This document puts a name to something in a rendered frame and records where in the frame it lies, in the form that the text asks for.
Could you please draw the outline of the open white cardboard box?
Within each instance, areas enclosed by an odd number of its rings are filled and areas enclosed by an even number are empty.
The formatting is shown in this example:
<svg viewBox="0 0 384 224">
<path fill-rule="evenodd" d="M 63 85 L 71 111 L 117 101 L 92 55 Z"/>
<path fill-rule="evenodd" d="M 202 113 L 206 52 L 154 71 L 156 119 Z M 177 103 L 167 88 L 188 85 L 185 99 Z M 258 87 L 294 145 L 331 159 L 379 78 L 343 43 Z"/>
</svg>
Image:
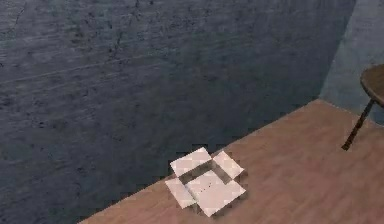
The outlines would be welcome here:
<svg viewBox="0 0 384 224">
<path fill-rule="evenodd" d="M 197 205 L 211 217 L 246 190 L 237 178 L 245 171 L 226 152 L 211 156 L 201 147 L 170 163 L 175 177 L 165 184 L 181 208 Z"/>
</svg>

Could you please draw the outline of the round brown wooden table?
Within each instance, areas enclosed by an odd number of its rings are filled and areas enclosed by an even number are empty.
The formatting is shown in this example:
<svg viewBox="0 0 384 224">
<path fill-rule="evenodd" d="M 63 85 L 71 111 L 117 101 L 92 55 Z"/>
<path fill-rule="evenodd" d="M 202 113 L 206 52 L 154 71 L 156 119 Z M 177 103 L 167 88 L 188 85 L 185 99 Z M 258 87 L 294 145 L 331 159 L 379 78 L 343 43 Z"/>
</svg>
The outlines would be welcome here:
<svg viewBox="0 0 384 224">
<path fill-rule="evenodd" d="M 362 127 L 374 104 L 384 108 L 384 64 L 374 65 L 365 69 L 360 77 L 360 84 L 369 97 L 369 102 L 361 113 L 347 140 L 341 146 L 348 151 L 357 133 Z"/>
</svg>

